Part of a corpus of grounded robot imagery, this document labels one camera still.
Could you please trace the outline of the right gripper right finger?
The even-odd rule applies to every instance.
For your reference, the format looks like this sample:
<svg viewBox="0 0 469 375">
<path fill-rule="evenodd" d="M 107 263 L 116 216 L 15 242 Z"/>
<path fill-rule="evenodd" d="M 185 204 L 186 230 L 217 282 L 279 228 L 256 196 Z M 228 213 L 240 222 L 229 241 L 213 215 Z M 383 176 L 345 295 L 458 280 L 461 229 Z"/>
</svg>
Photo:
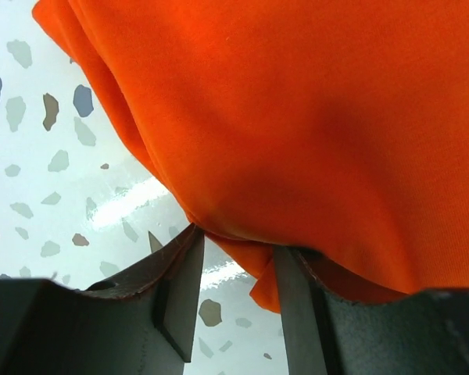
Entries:
<svg viewBox="0 0 469 375">
<path fill-rule="evenodd" d="M 290 374 L 469 374 L 469 288 L 363 304 L 324 286 L 311 269 L 321 258 L 274 249 Z"/>
</svg>

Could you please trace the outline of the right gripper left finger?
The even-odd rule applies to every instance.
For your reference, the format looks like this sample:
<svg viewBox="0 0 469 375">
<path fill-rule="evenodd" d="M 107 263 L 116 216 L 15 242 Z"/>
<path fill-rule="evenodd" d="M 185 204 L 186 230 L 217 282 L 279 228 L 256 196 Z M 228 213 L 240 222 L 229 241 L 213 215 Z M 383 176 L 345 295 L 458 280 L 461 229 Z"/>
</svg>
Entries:
<svg viewBox="0 0 469 375">
<path fill-rule="evenodd" d="M 0 374 L 181 374 L 192 359 L 204 234 L 86 290 L 0 278 Z"/>
</svg>

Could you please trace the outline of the orange t shirt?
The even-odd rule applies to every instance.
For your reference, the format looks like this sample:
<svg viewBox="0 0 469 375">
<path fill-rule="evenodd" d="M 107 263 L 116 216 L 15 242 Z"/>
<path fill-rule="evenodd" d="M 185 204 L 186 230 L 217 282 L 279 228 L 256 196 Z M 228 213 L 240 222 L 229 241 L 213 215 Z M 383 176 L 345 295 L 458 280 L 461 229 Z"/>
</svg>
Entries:
<svg viewBox="0 0 469 375">
<path fill-rule="evenodd" d="M 39 1 L 128 150 L 280 304 L 469 288 L 469 1 Z"/>
</svg>

